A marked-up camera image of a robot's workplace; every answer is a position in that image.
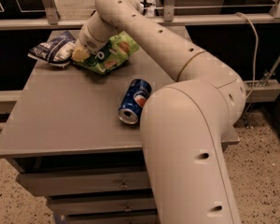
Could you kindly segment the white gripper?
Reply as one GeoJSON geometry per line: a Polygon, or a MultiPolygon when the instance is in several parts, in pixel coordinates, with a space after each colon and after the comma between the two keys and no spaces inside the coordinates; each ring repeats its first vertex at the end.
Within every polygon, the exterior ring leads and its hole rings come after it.
{"type": "Polygon", "coordinates": [[[91,17],[82,26],[78,42],[80,46],[76,47],[72,53],[74,62],[83,62],[91,56],[91,53],[99,51],[111,36],[111,26],[100,17],[91,17]]]}

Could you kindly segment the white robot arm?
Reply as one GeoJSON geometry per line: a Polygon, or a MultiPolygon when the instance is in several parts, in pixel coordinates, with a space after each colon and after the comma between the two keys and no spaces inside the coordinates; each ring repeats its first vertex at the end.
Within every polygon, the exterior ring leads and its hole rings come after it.
{"type": "Polygon", "coordinates": [[[172,79],[141,115],[140,134],[161,224],[241,224],[221,139],[245,107],[229,66],[143,16],[138,0],[95,0],[78,42],[88,53],[124,31],[172,79]]]}

